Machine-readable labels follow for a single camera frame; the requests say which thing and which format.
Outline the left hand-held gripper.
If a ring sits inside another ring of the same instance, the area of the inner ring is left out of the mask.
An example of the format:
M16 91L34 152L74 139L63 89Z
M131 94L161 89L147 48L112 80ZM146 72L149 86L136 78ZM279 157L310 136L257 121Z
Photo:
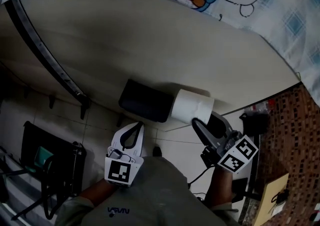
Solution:
M144 163L140 157L144 133L144 123L134 122L114 134L104 161L104 179L107 182L127 188L132 185Z

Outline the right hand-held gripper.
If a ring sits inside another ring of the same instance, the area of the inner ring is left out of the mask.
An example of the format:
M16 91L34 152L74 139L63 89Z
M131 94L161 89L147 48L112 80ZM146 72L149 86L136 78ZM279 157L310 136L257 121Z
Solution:
M191 125L205 146L200 156L207 168L220 166L238 173L259 151L247 135L232 130L229 122L218 113L211 113L208 129L198 118L193 118Z

